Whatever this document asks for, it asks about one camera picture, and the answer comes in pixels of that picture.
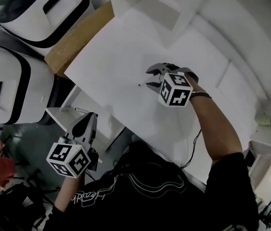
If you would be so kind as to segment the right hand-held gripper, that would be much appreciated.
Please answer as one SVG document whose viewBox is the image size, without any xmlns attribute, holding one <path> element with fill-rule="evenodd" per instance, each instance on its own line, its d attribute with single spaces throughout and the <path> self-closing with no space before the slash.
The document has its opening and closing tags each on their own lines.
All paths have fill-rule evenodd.
<svg viewBox="0 0 271 231">
<path fill-rule="evenodd" d="M 198 82 L 197 75 L 191 69 L 179 68 L 169 72 L 166 63 L 150 66 L 146 74 L 161 75 L 161 82 L 146 82 L 145 85 L 159 94 L 158 102 L 165 107 L 186 107 L 194 89 L 186 76 Z"/>
</svg>

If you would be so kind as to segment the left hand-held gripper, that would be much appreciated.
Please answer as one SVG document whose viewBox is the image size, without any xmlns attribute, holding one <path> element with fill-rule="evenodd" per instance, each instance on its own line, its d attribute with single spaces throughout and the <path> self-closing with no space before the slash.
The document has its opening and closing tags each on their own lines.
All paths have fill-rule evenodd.
<svg viewBox="0 0 271 231">
<path fill-rule="evenodd" d="M 99 154 L 91 147 L 97 132 L 98 115 L 89 112 L 73 121 L 66 132 L 54 143 L 47 162 L 61 176 L 78 178 L 85 170 L 96 171 Z"/>
</svg>

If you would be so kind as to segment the small white desk drawer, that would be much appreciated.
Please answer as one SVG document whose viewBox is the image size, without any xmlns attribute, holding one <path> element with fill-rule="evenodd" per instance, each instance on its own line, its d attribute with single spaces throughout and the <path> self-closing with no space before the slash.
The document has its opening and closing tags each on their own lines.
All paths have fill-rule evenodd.
<svg viewBox="0 0 271 231">
<path fill-rule="evenodd" d="M 46 109 L 46 112 L 64 132 L 67 132 L 69 125 L 85 114 L 76 111 L 76 107 L 87 110 L 88 112 L 94 112 L 98 115 L 97 132 L 92 147 L 98 152 L 99 163 L 102 164 L 106 162 L 106 150 L 121 134 L 124 125 L 107 112 L 105 108 L 101 107 L 96 101 L 83 92 L 78 86 L 74 86 L 60 107 L 49 107 Z"/>
</svg>

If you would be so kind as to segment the person's right forearm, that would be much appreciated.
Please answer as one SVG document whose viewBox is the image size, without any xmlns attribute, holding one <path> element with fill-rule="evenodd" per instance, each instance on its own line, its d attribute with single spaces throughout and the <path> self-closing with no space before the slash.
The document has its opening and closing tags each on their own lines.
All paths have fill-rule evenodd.
<svg viewBox="0 0 271 231">
<path fill-rule="evenodd" d="M 206 95 L 195 96 L 191 98 L 191 104 L 213 164 L 230 154 L 242 152 L 242 145 L 235 129 L 212 98 Z"/>
</svg>

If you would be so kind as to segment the person's left forearm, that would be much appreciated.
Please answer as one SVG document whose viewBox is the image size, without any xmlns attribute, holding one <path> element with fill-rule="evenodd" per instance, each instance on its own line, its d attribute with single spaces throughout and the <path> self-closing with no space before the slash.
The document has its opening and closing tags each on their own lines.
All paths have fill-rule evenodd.
<svg viewBox="0 0 271 231">
<path fill-rule="evenodd" d="M 82 174 L 78 178 L 65 177 L 59 194 L 54 202 L 54 206 L 61 212 L 65 212 L 70 201 L 79 191 L 84 181 L 84 174 Z"/>
</svg>

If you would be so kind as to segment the white desk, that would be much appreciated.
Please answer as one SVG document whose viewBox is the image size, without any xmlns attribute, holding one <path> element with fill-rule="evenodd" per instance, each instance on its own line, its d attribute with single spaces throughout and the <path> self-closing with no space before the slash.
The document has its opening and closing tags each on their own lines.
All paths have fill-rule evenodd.
<svg viewBox="0 0 271 231">
<path fill-rule="evenodd" d="M 66 76 L 142 140 L 206 182 L 211 167 L 199 122 L 190 104 L 167 108 L 144 82 L 156 63 L 190 68 L 236 130 L 247 150 L 256 97 L 234 66 L 193 26 L 168 49 L 122 19 L 107 23 L 82 49 Z"/>
</svg>

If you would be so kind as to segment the black wrist bands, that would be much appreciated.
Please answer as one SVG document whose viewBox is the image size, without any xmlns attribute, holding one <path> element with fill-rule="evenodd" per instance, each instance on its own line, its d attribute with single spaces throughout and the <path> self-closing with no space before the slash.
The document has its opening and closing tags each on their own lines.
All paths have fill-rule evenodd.
<svg viewBox="0 0 271 231">
<path fill-rule="evenodd" d="M 191 100 L 191 99 L 193 99 L 195 97 L 207 97 L 207 98 L 211 99 L 211 96 L 208 93 L 201 92 L 201 91 L 194 91 L 194 92 L 192 92 L 189 99 Z"/>
</svg>

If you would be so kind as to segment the brown cardboard box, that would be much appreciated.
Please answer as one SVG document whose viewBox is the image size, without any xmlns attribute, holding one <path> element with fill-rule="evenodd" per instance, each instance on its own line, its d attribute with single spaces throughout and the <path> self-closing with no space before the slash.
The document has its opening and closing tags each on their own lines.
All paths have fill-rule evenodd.
<svg viewBox="0 0 271 231">
<path fill-rule="evenodd" d="M 60 77 L 66 77 L 64 72 L 72 61 L 113 18 L 112 3 L 108 1 L 70 29 L 45 56 L 45 61 L 53 73 Z"/>
</svg>

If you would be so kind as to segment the black backpack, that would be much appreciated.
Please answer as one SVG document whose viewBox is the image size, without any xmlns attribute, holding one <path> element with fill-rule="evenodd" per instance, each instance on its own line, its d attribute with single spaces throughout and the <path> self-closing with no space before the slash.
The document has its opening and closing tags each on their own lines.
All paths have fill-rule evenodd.
<svg viewBox="0 0 271 231">
<path fill-rule="evenodd" d="M 0 195 L 0 230 L 32 231 L 46 218 L 43 197 L 33 187 L 16 184 Z"/>
</svg>

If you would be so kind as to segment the person's black printed shirt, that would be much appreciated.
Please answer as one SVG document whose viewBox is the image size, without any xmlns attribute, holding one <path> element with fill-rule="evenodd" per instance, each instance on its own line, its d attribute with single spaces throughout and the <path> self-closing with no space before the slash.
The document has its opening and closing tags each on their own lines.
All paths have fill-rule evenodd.
<svg viewBox="0 0 271 231">
<path fill-rule="evenodd" d="M 259 228 L 258 206 L 241 153 L 215 163 L 205 191 L 142 142 L 115 168 L 82 185 L 66 210 L 54 207 L 43 231 L 223 231 Z"/>
</svg>

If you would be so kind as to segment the white black mobile robot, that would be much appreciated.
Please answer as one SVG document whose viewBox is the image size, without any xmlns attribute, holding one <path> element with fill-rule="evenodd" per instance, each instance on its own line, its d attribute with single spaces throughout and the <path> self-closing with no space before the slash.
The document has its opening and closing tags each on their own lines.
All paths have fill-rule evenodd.
<svg viewBox="0 0 271 231">
<path fill-rule="evenodd" d="M 0 0 L 0 26 L 46 56 L 94 9 L 90 0 Z"/>
</svg>

